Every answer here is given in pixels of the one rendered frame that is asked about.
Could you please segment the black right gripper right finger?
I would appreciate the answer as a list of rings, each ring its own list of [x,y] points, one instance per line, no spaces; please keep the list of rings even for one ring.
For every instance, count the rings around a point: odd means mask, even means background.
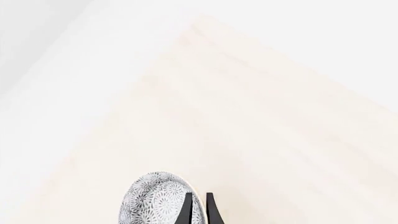
[[[211,192],[206,194],[206,215],[208,224],[224,224],[224,221],[216,206],[214,195]]]

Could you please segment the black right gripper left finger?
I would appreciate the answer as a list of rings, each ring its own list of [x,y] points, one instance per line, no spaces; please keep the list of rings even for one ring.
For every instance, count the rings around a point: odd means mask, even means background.
[[[183,205],[175,224],[192,224],[193,195],[191,192],[185,194]]]

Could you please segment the grey floral patterned bowl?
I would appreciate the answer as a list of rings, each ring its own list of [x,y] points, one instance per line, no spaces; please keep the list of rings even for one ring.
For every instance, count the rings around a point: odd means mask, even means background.
[[[151,172],[136,180],[124,195],[118,224],[174,224],[185,195],[192,193],[192,224],[207,224],[202,202],[181,177]]]

